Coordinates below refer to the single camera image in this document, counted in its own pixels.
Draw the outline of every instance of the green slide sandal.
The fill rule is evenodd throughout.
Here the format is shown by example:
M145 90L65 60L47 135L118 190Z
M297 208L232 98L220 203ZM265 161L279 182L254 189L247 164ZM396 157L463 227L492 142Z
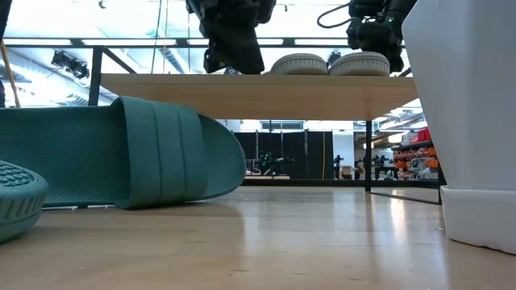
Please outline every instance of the green slide sandal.
M47 181L37 173L0 161L0 243L38 221L47 190Z
M105 107L0 110L0 160L38 172L44 206L142 209L222 196L245 176L242 148L190 108L133 97Z

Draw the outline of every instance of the wooden stick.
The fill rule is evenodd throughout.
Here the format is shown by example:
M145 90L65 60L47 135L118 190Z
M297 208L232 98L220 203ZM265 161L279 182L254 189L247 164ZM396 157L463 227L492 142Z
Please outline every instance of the wooden stick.
M7 57L7 49L6 49L6 45L3 43L3 40L2 40L2 55L3 55L3 62L6 64L7 76L9 77L10 87L13 89L13 93L15 94L16 108L19 108L20 104L19 104L19 99L18 99L18 92L16 91L15 77L13 76L13 72L10 70L9 57Z

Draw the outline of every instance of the textured footbed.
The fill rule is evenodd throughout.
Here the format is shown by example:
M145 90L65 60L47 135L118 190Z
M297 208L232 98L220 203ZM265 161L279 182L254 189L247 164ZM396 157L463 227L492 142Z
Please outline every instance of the textured footbed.
M157 174L163 176L156 176L156 173L145 174L147 171L156 172L156 162L153 160L148 161L147 167L137 169L142 173L142 184L146 184L145 176L148 176L153 180L162 180L161 185L157 185L158 188L164 188L165 185L173 188L173 184L165 184L165 181L176 178L175 170L188 173L185 180L180 178L178 182L185 182L190 186L180 196L175 191L168 191L168 195L160 194L158 203L144 207L222 195L240 185L243 180L244 172L240 170L238 173L220 170L240 166L243 168L245 164L241 156L242 150L231 132L224 127L220 130L215 120L199 116L198 131L195 133L196 126L191 120L175 118L180 119L176 128L153 127L155 132L159 131L155 133L158 139L163 141L155 141L153 151L158 151L160 157L165 158L164 153L160 152L163 150L157 148L166 147L166 131L171 130L172 137L169 139L180 136L183 148L181 154L170 157L167 164L158 164L160 168ZM142 132L141 139L147 135ZM131 175L124 106L120 101L106 107L4 109L0 111L0 138L0 160L30 168L44 176L49 183L45 206L118 203L127 209L140 207L137 204L131 205L131 190L134 186L131 186L131 181L135 177ZM145 161L148 154L141 151L140 155L142 156L136 155L135 158ZM186 160L187 164L179 162L180 158ZM165 165L171 169L162 170L161 167ZM199 177L197 171L203 170L214 175ZM204 189L201 192L199 189L190 190L198 184L207 185L202 186Z
M389 61L375 52L357 52L342 56L333 63L330 76L381 76L390 74Z
M0 243L38 221L47 191L47 182L37 173L0 161Z
M326 61L310 53L283 56L271 68L272 75L326 75Z

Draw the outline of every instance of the wooden floor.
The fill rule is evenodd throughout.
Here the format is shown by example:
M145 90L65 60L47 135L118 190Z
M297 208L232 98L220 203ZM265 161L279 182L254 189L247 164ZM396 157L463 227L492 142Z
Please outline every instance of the wooden floor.
M516 257L453 242L443 228L438 205L362 188L47 211L0 246L0 289L515 289Z

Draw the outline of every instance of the white pillar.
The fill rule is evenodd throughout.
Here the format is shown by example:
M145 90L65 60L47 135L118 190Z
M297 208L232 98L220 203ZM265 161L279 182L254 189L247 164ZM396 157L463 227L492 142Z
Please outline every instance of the white pillar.
M418 0L403 25L450 238L516 253L515 1Z

